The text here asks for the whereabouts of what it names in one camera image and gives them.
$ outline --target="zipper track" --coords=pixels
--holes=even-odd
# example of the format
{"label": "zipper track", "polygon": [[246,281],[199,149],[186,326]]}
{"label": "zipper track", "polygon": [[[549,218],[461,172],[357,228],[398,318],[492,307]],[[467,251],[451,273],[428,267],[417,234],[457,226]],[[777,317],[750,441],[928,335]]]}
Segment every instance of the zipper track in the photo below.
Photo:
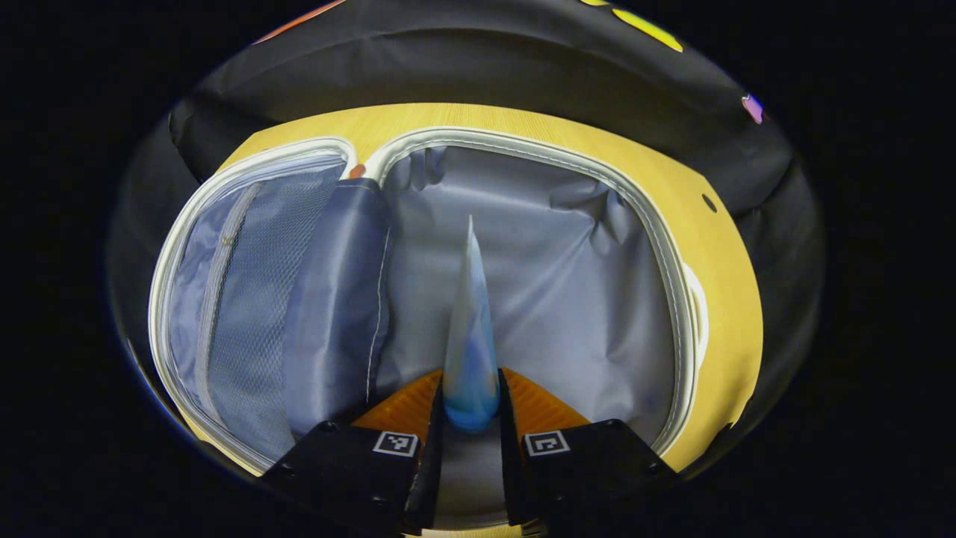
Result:
{"label": "zipper track", "polygon": [[185,203],[157,261],[150,289],[148,326],[150,346],[160,379],[176,406],[213,440],[217,448],[259,475],[265,473],[272,466],[272,462],[236,438],[225,426],[196,405],[182,384],[169,344],[166,312],[171,300],[170,284],[183,257],[188,233],[199,213],[210,204],[255,183],[310,168],[321,168],[334,161],[345,162],[345,170],[342,172],[344,175],[350,167],[355,166],[356,160],[355,150],[347,141],[329,137],[271,148],[224,168],[210,177]]}

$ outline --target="stitching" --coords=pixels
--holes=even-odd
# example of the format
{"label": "stitching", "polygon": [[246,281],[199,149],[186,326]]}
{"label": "stitching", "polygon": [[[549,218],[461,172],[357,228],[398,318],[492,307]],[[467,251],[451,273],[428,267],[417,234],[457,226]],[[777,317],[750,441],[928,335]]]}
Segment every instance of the stitching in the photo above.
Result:
{"label": "stitching", "polygon": [[388,227],[385,233],[385,245],[381,247],[381,267],[379,267],[379,283],[376,286],[376,294],[379,297],[379,317],[375,321],[375,334],[372,335],[372,345],[368,348],[368,371],[365,374],[365,404],[367,405],[372,398],[372,353],[375,351],[375,340],[379,338],[379,329],[381,329],[381,276],[385,273],[385,253],[388,251],[388,237],[392,235],[392,227]]}

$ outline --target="blue and white cone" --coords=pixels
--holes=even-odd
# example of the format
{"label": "blue and white cone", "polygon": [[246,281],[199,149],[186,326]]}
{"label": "blue and white cone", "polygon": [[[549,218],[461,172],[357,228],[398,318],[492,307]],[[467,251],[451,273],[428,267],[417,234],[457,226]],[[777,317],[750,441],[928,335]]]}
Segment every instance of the blue and white cone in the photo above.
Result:
{"label": "blue and white cone", "polygon": [[445,414],[452,425],[469,433],[488,428],[498,412],[498,361],[491,333],[485,269],[471,216],[458,291],[451,310],[442,386]]}

